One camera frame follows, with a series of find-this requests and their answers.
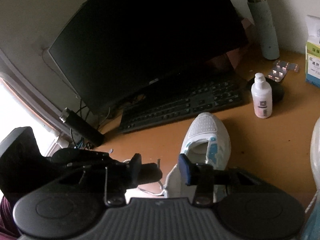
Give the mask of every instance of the keyboard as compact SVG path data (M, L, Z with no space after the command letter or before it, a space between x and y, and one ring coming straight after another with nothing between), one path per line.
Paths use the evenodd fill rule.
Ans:
M159 100L142 102L124 109L118 131L127 133L141 130L188 119L202 112L233 108L243 103L242 90L234 79L186 86Z

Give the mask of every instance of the shoe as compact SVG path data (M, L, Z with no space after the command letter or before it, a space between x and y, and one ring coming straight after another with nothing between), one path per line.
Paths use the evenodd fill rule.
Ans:
M224 170L231 153L228 131L215 115L201 113L191 123L180 152L187 155L192 163L207 163L215 170ZM166 178L164 189L166 197L188 197L192 202L196 186L186 186L181 181L176 164ZM224 196L225 187L215 186L214 199L219 201Z

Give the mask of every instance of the window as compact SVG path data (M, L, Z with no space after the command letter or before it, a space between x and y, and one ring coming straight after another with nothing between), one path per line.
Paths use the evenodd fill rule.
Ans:
M14 128L25 126L33 129L40 153L46 155L56 138L55 130L25 105L0 79L0 141Z

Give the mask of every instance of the black monitor screen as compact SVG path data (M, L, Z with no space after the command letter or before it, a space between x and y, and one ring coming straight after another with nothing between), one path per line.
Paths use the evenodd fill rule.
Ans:
M97 114L246 42L230 0L88 0L49 52Z

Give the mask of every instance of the wooden desk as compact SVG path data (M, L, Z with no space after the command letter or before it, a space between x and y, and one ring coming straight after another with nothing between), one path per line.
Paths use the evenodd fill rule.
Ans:
M303 54L281 51L280 59L299 64L300 71L287 73L282 82L284 99L274 106L270 118L257 118L252 103L215 115L223 121L230 135L232 151L228 167L244 168L307 206L316 191L309 150L313 127L320 117L320 89L305 82ZM249 80L256 72L267 75L272 64L273 61L262 58L258 48L251 48L237 72ZM145 163L160 158L164 182L177 162L183 138L193 119L117 135L112 129L120 120L119 117L103 127L107 141L97 150L113 148L111 157L120 161L130 159L134 153L140 153ZM159 192L157 185L144 188Z

